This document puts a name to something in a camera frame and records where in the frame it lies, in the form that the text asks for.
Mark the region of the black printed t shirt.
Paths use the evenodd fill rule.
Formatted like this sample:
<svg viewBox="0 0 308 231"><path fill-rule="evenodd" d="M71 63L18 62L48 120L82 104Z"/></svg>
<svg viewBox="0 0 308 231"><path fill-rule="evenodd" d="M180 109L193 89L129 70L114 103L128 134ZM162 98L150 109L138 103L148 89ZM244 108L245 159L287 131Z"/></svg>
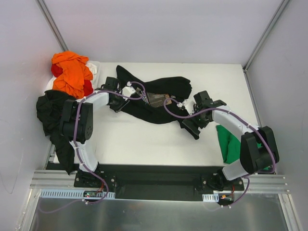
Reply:
<svg viewBox="0 0 308 231"><path fill-rule="evenodd" d="M137 101L130 100L121 111L138 119L153 124L166 124L178 121L181 128L185 128L182 119L170 115L164 108L164 101L167 98L174 98L181 103L188 99L192 91L191 81L184 77L164 77L153 81L143 82L133 76L128 70L118 65L116 67L117 79L120 85L136 81L144 85L145 90L139 85L133 84L136 94L133 97L144 97Z"/></svg>

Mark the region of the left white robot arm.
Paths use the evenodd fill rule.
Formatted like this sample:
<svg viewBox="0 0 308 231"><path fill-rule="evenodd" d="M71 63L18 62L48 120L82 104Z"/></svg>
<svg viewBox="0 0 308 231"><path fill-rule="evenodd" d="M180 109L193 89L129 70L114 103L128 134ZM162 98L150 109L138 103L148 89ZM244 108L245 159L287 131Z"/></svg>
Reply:
<svg viewBox="0 0 308 231"><path fill-rule="evenodd" d="M99 162L90 143L94 130L93 114L104 106L119 111L135 93L136 90L130 82L121 88L118 79L108 77L106 83L90 95L64 102L60 134L67 138L73 147L79 159L79 169L88 172L85 182L91 187L97 187L102 182L101 174L95 171Z"/></svg>

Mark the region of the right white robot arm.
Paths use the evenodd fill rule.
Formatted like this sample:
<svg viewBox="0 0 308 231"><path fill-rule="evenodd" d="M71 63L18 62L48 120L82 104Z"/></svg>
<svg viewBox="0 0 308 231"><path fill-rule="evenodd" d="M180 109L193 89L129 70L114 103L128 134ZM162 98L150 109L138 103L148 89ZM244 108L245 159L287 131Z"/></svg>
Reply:
<svg viewBox="0 0 308 231"><path fill-rule="evenodd" d="M207 91L194 95L192 100L184 100L177 106L188 113L183 119L184 128L196 139L200 130L209 123L216 122L223 126L240 142L239 159L225 166L216 178L217 186L227 190L234 179L275 167L280 157L273 130L248 123L233 112L222 100L212 100Z"/></svg>

